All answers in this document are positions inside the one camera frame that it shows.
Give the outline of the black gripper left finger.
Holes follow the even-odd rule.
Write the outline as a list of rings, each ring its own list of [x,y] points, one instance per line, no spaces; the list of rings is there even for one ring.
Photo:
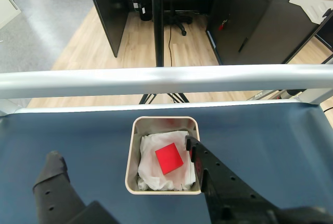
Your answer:
[[[69,223],[85,208],[70,183],[65,159],[58,151],[46,155],[33,194],[39,223]]]

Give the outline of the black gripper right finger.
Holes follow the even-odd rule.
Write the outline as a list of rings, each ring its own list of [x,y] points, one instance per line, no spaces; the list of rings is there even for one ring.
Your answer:
[[[277,207],[192,136],[185,137],[212,223],[278,223]]]

